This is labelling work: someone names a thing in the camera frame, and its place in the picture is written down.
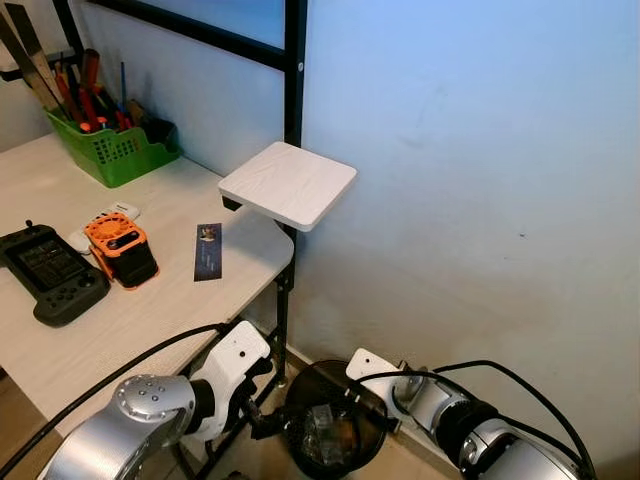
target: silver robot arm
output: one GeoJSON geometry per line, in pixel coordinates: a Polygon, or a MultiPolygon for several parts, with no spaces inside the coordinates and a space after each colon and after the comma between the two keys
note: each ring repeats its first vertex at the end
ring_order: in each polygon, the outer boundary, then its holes
{"type": "MultiPolygon", "coordinates": [[[[347,367],[357,380],[400,371],[358,349],[347,367]]],[[[580,480],[575,465],[499,418],[491,405],[424,377],[386,377],[362,385],[380,397],[388,415],[417,424],[465,478],[482,480],[580,480]]]]}
{"type": "Polygon", "coordinates": [[[231,397],[269,345],[246,321],[213,347],[191,380],[136,375],[109,404],[73,430],[45,468],[47,480],[130,479],[143,461],[183,435],[213,440],[224,430],[231,397]]]}

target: white wall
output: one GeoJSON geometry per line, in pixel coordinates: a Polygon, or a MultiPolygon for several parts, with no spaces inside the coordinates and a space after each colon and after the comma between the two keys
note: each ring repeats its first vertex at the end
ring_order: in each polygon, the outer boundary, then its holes
{"type": "MultiPolygon", "coordinates": [[[[45,52],[68,48],[52,2],[21,0],[13,3],[21,3],[27,9],[45,52]]],[[[0,42],[0,66],[7,64],[14,64],[14,61],[0,42]]],[[[0,80],[0,107],[0,152],[51,132],[40,102],[22,80],[0,80]]]]}
{"type": "MultiPolygon", "coordinates": [[[[280,2],[259,15],[248,0],[155,3],[282,31],[280,2]]],[[[301,238],[290,343],[315,359],[357,346],[415,366],[494,359],[566,413],[603,478],[637,478],[637,13],[632,0],[312,0],[304,146],[360,175],[301,238]]],[[[280,74],[81,14],[193,159],[224,174],[282,136],[280,74]]],[[[458,378],[566,439],[508,381],[458,378]]]]}

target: orange device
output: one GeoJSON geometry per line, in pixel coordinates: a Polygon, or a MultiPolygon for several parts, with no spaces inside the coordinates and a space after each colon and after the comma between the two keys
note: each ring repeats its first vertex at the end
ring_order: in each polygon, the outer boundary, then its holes
{"type": "Polygon", "coordinates": [[[158,273],[147,236],[120,212],[96,218],[84,229],[89,247],[109,279],[125,288],[136,288],[158,273]]]}

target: controller screen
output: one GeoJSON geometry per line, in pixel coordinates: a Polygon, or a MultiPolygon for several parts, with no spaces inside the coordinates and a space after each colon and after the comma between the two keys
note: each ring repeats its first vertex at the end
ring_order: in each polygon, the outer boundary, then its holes
{"type": "Polygon", "coordinates": [[[24,273],[40,291],[51,290],[81,273],[85,267],[55,240],[45,240],[16,252],[24,273]]]}

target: black handheld controller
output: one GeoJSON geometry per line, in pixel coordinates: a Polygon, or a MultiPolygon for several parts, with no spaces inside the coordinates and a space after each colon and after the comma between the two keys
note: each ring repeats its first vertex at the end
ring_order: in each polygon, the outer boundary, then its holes
{"type": "Polygon", "coordinates": [[[37,300],[33,315],[50,327],[76,319],[110,288],[105,274],[47,225],[0,237],[0,265],[7,266],[37,300]]]}

